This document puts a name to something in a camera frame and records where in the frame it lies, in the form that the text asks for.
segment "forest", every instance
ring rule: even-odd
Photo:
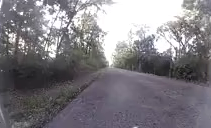
[[[141,25],[120,41],[113,53],[113,66],[132,71],[206,82],[211,61],[211,0],[184,0],[183,14],[151,33]],[[155,43],[170,47],[158,52]]]
[[[41,88],[106,67],[98,12],[111,0],[4,1],[0,88]]]

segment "dirt shoulder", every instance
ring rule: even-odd
[[[98,79],[103,71],[104,69],[85,74],[73,81],[55,83],[50,88],[3,93],[12,127],[43,127],[79,93]]]

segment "paved road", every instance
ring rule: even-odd
[[[46,127],[211,128],[211,88],[107,69]]]

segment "grassy roadside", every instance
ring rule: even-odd
[[[53,88],[34,90],[25,94],[11,92],[8,107],[12,127],[41,128],[102,75],[103,70],[74,82],[64,82]]]

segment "overcast sky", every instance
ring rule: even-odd
[[[108,34],[105,37],[105,54],[111,63],[116,43],[127,39],[133,24],[146,24],[153,31],[163,23],[173,20],[181,13],[183,0],[114,0],[116,3],[105,7],[106,14],[99,15],[99,25]],[[165,41],[158,41],[160,52],[169,48]]]

